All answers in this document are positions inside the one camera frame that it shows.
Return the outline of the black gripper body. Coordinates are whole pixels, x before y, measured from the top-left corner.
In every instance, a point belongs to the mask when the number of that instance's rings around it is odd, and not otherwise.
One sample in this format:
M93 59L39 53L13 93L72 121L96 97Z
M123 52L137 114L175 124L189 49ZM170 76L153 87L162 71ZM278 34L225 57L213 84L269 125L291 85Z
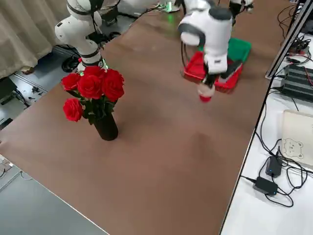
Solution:
M221 73L221 66L209 62L204 62L205 78L216 78Z
M231 11L233 17L239 15L244 9L245 9L244 0L230 0L229 10Z

